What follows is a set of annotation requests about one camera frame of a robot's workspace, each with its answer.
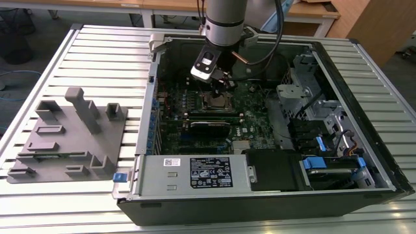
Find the copper pipe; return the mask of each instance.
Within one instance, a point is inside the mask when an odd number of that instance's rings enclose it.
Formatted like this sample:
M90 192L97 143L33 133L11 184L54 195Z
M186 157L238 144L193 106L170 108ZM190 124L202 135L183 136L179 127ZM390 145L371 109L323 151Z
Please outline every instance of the copper pipe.
M233 55L243 64L247 63L246 59L242 58L242 56L241 56L235 51L231 51L231 55Z

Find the aluminum slotted surface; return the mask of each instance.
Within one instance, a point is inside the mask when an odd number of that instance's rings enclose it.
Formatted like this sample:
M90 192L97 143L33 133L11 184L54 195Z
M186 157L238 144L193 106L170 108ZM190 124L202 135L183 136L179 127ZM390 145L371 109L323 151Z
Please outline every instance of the aluminum slotted surface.
M79 86L85 99L95 105L117 102L129 108L118 158L118 169L133 165L143 91L150 61L147 41L154 32L195 35L195 31L139 29L85 25L73 31L62 52L55 56L38 100L63 100L67 86ZM416 185L414 115L387 80L375 70L358 46L345 39L285 37L286 40L321 42L345 82L378 131L387 149ZM7 168L26 141L37 115L27 108L0 160L0 233L378 233L410 234L416 230L416 195L389 204L373 205L335 218L211 224L202 226L137 227L118 210L111 198L111 181L7 184ZM121 184L118 192L127 192Z

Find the blue latch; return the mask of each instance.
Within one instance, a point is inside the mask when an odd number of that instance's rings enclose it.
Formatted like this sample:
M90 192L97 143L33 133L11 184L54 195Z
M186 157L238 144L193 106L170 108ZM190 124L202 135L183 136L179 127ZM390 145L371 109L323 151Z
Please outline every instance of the blue latch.
M126 183L127 181L127 174L126 173L114 173L111 176L111 182L114 183Z
M317 140L317 143L318 143L319 150L321 150L322 152L325 152L325 151L326 151L326 147L325 147L325 145L323 145L322 138L321 138L319 136L317 136L317 137L315 137L315 140Z
M361 158L361 157L358 158L358 165L359 165L359 168L366 166L363 158Z
M305 169L326 168L322 157L307 157L302 160Z

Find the power supply label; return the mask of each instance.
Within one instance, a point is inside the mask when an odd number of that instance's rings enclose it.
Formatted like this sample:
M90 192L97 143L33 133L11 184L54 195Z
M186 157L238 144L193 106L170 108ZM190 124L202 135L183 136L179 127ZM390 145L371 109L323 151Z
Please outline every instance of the power supply label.
M233 186L229 157L190 158L190 187L193 189Z

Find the blue cable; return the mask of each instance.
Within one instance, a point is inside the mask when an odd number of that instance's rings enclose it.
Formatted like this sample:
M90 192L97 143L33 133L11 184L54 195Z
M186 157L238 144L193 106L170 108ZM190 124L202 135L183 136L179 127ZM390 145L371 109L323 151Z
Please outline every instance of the blue cable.
M37 75L38 75L38 77L41 76L41 73L39 73L39 72L35 72L35 71L29 71L29 70L7 71L7 72L5 72L5 73L0 74L0 76L3 76L3 75L6 75L6 74L14 73L14 72L34 73L34 74L37 74Z
M2 100L2 101L22 101L22 100L25 100L25 98L23 99L7 99L7 98L0 97L0 100Z
M34 73L34 74L38 75L38 77L41 76L41 73L39 73L39 72L29 71L29 70L18 70L18 71L7 71L7 72L0 74L0 77L3 76L3 75L6 75L6 74L17 73L17 72L22 72L22 73ZM25 100L25 98L23 98L23 99L7 99L7 98L1 98L1 97L0 97L0 100L3 100L3 101L22 101L22 100Z

